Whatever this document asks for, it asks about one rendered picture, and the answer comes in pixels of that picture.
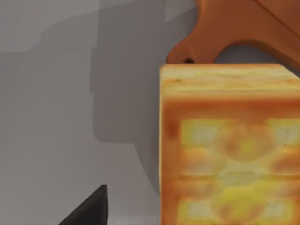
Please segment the square bread loaf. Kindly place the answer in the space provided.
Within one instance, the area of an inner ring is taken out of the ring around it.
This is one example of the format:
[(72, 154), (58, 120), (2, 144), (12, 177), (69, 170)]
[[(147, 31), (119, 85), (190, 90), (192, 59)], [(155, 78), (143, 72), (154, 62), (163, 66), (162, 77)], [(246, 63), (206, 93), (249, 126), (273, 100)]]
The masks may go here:
[(300, 225), (300, 78), (168, 64), (159, 100), (161, 225)]

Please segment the brown wooden cutting board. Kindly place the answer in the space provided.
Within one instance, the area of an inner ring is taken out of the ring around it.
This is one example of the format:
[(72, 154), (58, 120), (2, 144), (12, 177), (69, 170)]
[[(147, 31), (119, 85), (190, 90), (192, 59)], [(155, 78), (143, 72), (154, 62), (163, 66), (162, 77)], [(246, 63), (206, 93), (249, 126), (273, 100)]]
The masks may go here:
[(168, 63), (212, 63), (232, 45), (251, 45), (300, 68), (300, 0), (195, 0), (192, 32), (167, 55)]

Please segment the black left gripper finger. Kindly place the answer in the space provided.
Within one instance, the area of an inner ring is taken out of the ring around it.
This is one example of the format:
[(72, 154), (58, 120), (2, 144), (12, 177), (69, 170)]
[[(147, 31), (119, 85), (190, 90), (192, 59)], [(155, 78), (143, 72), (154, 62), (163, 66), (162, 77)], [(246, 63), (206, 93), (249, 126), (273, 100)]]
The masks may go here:
[(58, 225), (107, 225), (107, 185), (101, 185)]

